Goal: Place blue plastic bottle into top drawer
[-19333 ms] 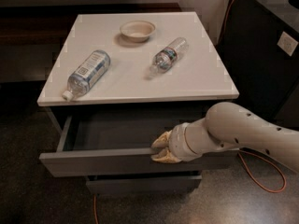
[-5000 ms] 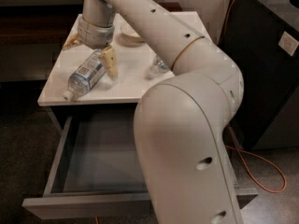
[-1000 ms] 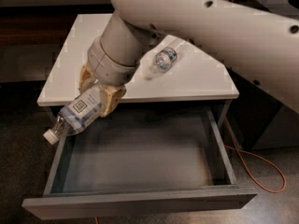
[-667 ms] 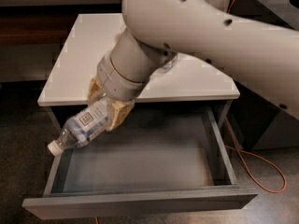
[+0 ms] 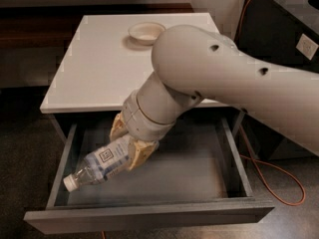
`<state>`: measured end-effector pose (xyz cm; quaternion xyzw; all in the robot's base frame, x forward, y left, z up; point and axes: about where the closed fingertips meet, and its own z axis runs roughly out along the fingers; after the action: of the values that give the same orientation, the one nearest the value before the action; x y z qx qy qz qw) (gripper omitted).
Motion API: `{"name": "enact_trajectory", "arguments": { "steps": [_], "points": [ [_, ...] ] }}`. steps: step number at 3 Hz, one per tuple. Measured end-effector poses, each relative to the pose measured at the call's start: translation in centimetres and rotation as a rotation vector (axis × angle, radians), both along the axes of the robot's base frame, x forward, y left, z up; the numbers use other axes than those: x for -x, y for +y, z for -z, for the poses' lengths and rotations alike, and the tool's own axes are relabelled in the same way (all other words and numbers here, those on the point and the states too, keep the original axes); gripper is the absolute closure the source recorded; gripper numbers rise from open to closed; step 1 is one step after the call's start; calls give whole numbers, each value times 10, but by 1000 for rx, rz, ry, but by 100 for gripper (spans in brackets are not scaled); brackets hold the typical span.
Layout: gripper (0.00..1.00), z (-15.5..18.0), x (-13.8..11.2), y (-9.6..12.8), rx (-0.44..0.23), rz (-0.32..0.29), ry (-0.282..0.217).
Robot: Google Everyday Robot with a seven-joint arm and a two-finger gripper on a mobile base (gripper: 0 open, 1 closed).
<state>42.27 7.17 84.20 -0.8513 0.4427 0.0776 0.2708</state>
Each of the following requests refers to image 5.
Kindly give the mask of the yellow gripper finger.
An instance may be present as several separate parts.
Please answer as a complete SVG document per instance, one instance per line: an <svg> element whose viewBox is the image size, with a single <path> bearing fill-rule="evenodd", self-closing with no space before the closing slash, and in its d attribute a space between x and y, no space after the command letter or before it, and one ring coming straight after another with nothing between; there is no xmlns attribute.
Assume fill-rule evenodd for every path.
<svg viewBox="0 0 319 239"><path fill-rule="evenodd" d="M158 149L159 145L157 141L143 141L130 137L128 145L130 161L127 171L131 171L144 164Z"/></svg>
<svg viewBox="0 0 319 239"><path fill-rule="evenodd" d="M127 132L128 129L123 118L123 113L118 113L113 121L110 132L110 141L116 140L117 138L125 135Z"/></svg>

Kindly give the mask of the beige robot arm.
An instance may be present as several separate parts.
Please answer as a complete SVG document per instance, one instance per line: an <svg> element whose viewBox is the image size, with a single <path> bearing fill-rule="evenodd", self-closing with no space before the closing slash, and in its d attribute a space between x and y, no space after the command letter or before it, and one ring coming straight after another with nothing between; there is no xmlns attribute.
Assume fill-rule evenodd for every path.
<svg viewBox="0 0 319 239"><path fill-rule="evenodd" d="M133 139L132 168L143 164L176 119L202 100L214 100L266 124L319 154L319 79L313 72L257 60L228 38L180 25L152 48L154 71L125 100L110 140Z"/></svg>

